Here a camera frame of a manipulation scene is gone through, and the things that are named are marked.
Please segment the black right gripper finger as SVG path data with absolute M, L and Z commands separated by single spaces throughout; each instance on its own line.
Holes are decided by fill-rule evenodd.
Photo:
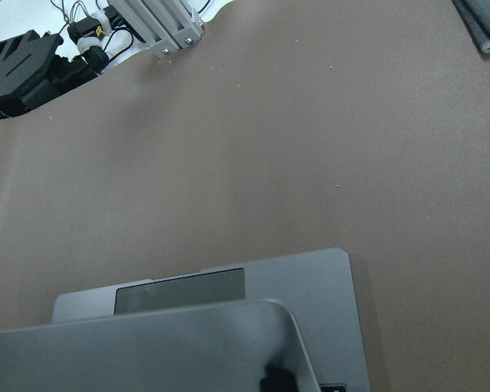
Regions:
M 281 392 L 297 392 L 298 384 L 295 375 L 285 369 L 279 370 L 279 390 Z
M 279 391 L 280 386 L 279 370 L 273 365 L 265 366 L 265 375 L 259 382 L 260 392 Z

